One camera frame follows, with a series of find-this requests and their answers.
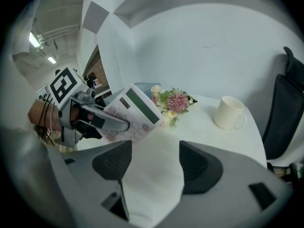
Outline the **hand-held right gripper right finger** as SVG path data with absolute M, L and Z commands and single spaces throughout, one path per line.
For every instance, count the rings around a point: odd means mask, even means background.
M 184 187 L 163 228 L 264 228 L 292 189 L 257 161 L 235 152 L 180 141 Z

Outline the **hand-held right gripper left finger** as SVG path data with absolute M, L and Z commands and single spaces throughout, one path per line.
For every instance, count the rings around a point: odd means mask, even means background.
M 48 156 L 76 221 L 129 221 L 123 177 L 132 160 L 131 141 Z

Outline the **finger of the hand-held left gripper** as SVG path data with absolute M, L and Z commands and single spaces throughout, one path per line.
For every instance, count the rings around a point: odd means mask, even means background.
M 108 131 L 127 131 L 130 123 L 122 118 L 116 117 L 104 111 L 104 108 L 97 104 L 81 104 L 80 108 L 88 112 L 87 117 L 92 114 L 92 120 L 80 120 L 80 122 L 87 124 L 96 129 L 105 129 Z
M 85 138 L 85 139 L 90 139 L 90 138 L 101 139 L 102 138 L 100 133 L 94 127 L 88 126 L 86 124 L 79 125 L 78 131 L 82 134 L 83 138 Z

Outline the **person's left hand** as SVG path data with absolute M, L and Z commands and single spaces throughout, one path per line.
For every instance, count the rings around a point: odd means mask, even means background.
M 82 120 L 86 122 L 92 121 L 94 114 L 87 111 L 86 109 L 81 108 L 78 105 L 72 105 L 70 111 L 70 121 L 75 122 L 76 120 Z

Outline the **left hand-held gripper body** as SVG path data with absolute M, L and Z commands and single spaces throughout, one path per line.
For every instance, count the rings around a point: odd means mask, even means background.
M 55 75 L 48 89 L 58 109 L 61 139 L 57 140 L 57 143 L 74 148 L 83 137 L 83 133 L 76 129 L 71 119 L 73 106 L 77 105 L 80 108 L 84 105 L 94 105 L 95 90 L 89 88 L 77 72 L 69 66 Z

